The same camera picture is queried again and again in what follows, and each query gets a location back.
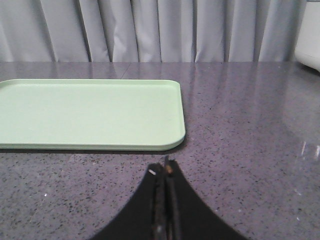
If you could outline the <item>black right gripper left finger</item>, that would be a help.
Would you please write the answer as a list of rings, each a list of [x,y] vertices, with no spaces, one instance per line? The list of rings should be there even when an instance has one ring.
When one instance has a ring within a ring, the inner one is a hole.
[[[148,165],[133,196],[112,221],[98,232],[95,240],[152,240],[155,193],[163,167]]]

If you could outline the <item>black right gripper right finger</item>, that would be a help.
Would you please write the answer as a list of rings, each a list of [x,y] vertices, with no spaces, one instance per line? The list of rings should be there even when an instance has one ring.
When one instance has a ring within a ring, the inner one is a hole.
[[[244,240],[197,195],[178,163],[165,160],[165,189],[173,240]]]

